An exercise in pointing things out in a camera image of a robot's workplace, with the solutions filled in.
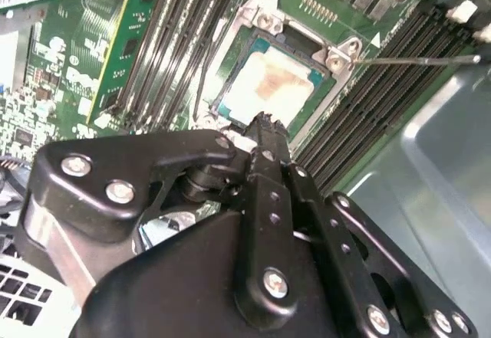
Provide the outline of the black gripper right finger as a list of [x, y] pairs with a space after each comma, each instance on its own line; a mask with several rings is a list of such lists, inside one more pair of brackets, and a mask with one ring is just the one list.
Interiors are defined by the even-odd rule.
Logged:
[[341, 337], [477, 337], [463, 310], [348, 195], [323, 197], [291, 161], [287, 131], [272, 125], [292, 194], [293, 225], [311, 252]]

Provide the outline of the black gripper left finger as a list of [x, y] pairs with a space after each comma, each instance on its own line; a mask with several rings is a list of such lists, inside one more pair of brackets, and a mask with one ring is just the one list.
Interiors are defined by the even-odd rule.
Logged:
[[[260, 113], [245, 151], [215, 130], [49, 143], [36, 154], [21, 212], [22, 254], [59, 276], [83, 306], [116, 267], [228, 212], [259, 232], [293, 236], [291, 196], [273, 130]], [[289, 321], [298, 305], [286, 276], [245, 260], [235, 302], [246, 321]]]

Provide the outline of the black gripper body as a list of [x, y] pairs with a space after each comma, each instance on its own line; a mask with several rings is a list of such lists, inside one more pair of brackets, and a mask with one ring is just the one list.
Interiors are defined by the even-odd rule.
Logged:
[[[214, 215], [125, 262], [90, 293], [73, 337], [363, 337], [341, 299], [338, 276], [307, 241], [259, 232], [236, 212]], [[277, 330], [250, 325], [235, 302], [246, 259], [272, 267], [295, 293], [295, 314]]]

